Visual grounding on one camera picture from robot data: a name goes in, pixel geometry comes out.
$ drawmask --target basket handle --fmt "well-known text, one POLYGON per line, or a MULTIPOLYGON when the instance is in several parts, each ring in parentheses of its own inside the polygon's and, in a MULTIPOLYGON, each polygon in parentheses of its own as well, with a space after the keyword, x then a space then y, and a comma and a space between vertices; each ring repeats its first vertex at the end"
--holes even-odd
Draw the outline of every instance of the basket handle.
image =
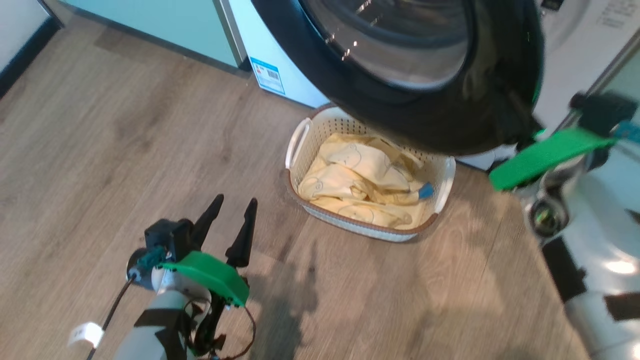
POLYGON ((309 129, 311 128, 311 119, 306 118, 302 120, 296 129, 293 131, 293 135, 291 135, 291 140, 289 140, 289 146, 287 147, 287 155, 284 158, 284 167, 289 170, 296 162, 298 158, 298 153, 300 152, 300 147, 303 142, 305 142, 305 138, 309 133, 309 129))

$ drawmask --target perforated basket wall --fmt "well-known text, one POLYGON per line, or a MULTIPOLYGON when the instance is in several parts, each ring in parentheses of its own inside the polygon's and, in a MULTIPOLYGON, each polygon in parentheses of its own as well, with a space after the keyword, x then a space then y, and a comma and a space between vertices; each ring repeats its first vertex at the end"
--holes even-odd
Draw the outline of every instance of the perforated basket wall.
POLYGON ((320 145, 333 133, 380 136, 336 106, 319 108, 310 118, 303 120, 298 125, 289 143, 285 159, 285 167, 289 170, 287 188, 289 193, 311 215, 354 233, 394 242, 413 238, 435 221, 449 197, 456 171, 456 162, 453 157, 429 154, 411 147, 404 147, 404 149, 423 162, 424 176, 429 179, 434 188, 434 195, 422 202, 424 211, 417 227, 389 229, 368 224, 332 213, 298 196, 296 191, 300 181, 305 177, 311 163, 316 158, 320 145))

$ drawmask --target round glass door window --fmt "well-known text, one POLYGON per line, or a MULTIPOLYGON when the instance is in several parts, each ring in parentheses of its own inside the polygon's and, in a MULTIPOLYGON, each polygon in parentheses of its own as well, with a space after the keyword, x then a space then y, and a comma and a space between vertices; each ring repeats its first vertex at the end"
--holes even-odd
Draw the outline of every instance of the round glass door window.
POLYGON ((387 84, 445 85, 468 52, 463 0, 302 0, 325 42, 387 84))

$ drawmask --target green bracket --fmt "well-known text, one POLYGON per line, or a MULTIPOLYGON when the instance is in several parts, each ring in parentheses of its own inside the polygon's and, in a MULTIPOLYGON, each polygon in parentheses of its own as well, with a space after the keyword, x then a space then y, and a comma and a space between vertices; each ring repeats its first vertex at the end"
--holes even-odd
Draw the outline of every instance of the green bracket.
POLYGON ((237 270, 205 252, 192 251, 181 261, 162 267, 178 271, 232 305, 244 307, 249 298, 249 286, 237 270))
POLYGON ((511 190, 565 161, 595 149, 613 146, 617 141, 614 138, 602 138, 581 127, 563 129, 495 168, 489 174, 489 180, 498 191, 511 190))

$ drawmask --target black washing machine door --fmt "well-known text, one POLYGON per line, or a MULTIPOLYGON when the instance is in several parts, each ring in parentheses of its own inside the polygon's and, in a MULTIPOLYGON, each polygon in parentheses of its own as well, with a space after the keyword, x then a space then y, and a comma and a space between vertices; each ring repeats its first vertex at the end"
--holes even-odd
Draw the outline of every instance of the black washing machine door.
POLYGON ((252 1, 325 96, 399 142, 469 155, 539 129, 533 0, 252 1))

